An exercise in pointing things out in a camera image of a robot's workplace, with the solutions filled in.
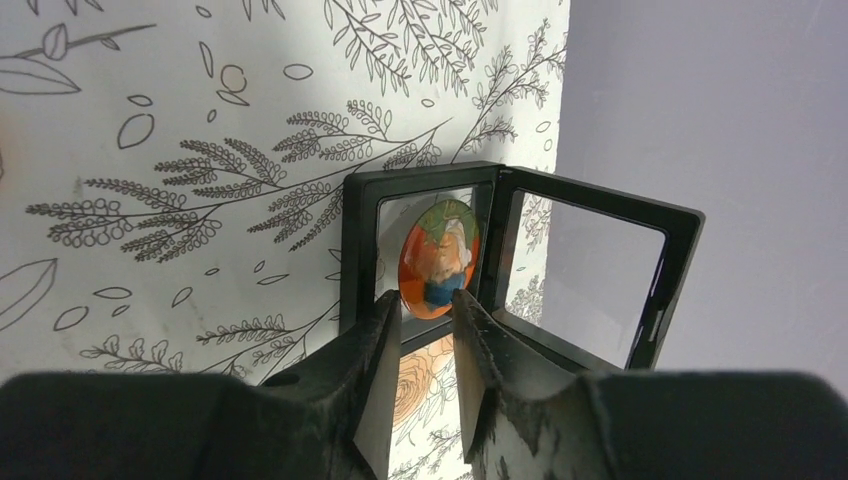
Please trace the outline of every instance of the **oval badge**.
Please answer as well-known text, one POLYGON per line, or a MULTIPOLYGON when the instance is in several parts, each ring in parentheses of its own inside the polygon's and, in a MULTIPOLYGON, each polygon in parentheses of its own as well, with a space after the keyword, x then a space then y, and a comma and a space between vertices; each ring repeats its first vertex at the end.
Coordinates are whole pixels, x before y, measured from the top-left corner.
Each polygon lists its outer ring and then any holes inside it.
POLYGON ((409 231, 398 262, 398 289, 406 308, 432 320, 451 308, 457 288, 471 281, 480 250, 474 212, 458 200, 443 200, 409 231))

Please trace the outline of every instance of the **orange background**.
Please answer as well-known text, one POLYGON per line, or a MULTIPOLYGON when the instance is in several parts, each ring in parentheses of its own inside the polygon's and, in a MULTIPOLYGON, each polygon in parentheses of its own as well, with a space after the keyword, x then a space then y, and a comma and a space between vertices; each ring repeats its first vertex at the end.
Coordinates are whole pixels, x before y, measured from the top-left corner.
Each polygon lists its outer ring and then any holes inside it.
MULTIPOLYGON (((424 303, 424 279, 416 275, 412 266, 407 265, 403 261, 407 256, 407 252, 409 252, 409 257, 415 260, 422 258, 422 256, 424 258, 427 258, 427 256, 430 258, 435 257, 438 251, 438 243, 430 242, 425 245, 426 239, 427 233, 424 229, 417 224, 412 227, 400 252, 400 260, 398 262, 398 289, 400 290, 403 303, 413 315, 422 320, 433 320, 446 314, 451 309, 451 306, 447 305, 431 312, 424 303)), ((471 244, 471 264, 465 268, 465 284, 463 288, 467 287, 471 281, 474 266, 477 265, 477 254, 479 250, 480 235, 477 232, 477 235, 474 236, 474 242, 471 244)))

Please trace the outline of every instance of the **gray wall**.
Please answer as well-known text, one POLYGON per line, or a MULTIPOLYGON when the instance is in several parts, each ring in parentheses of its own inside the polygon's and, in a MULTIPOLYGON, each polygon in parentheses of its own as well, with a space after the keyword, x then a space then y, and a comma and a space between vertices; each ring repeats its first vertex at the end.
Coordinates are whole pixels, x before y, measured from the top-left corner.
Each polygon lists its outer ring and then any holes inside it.
POLYGON ((848 395, 846 25, 841 0, 573 0, 557 173, 707 215, 660 368, 848 395))

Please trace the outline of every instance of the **floral patterned tablecloth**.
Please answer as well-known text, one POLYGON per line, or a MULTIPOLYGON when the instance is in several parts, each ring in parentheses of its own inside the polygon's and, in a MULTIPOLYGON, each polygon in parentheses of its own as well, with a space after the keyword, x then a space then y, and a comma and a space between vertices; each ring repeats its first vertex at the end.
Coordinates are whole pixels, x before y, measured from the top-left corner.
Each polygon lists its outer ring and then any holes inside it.
MULTIPOLYGON (((345 175, 553 169, 563 0, 0 4, 0 375, 259 382, 337 333, 345 175)), ((528 202, 513 310, 540 312, 528 202)), ((392 478, 468 478, 450 338, 403 359, 392 478)))

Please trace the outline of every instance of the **painted oval stone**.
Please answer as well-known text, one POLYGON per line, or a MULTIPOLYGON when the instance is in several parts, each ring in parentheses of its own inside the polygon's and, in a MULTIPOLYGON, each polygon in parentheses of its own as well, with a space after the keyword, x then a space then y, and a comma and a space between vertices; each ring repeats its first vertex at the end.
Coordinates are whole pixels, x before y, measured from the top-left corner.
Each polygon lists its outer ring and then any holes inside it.
POLYGON ((417 318, 433 320, 451 309, 457 288, 474 274, 480 232, 474 212, 459 200, 436 203, 409 231, 398 262, 398 289, 417 318))

